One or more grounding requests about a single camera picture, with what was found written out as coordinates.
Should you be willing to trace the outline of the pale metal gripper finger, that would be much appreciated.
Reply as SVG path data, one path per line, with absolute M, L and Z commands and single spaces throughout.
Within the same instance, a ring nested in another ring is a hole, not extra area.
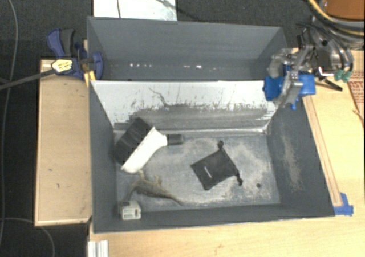
M 270 64 L 267 68 L 272 79 L 277 79 L 284 74 L 284 66 L 289 66 L 290 76 L 297 77 L 297 70 L 294 68 L 295 53 L 292 50 L 279 50 L 271 56 Z
M 303 83 L 299 80 L 298 71 L 288 71 L 283 80 L 282 91 L 277 98 L 277 105 L 279 107 L 288 104 L 294 106 L 302 87 Z

